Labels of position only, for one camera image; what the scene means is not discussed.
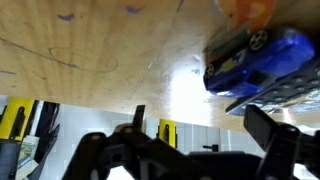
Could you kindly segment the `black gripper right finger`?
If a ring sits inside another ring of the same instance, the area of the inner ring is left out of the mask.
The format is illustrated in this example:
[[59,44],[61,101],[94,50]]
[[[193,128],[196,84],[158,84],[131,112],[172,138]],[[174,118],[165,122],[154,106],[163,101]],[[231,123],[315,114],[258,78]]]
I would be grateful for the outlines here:
[[278,124],[255,105],[246,106],[243,125],[265,152],[255,178],[293,180],[300,131],[289,124]]

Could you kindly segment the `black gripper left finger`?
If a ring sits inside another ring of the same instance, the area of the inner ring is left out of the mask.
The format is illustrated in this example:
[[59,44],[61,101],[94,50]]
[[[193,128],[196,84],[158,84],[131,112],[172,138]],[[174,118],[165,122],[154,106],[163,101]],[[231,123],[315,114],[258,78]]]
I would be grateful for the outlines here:
[[85,134],[62,180],[107,180],[111,170],[119,166],[135,180],[140,179],[140,163],[132,144],[144,135],[144,115],[145,106],[138,105],[132,122],[118,125],[110,136],[102,132]]

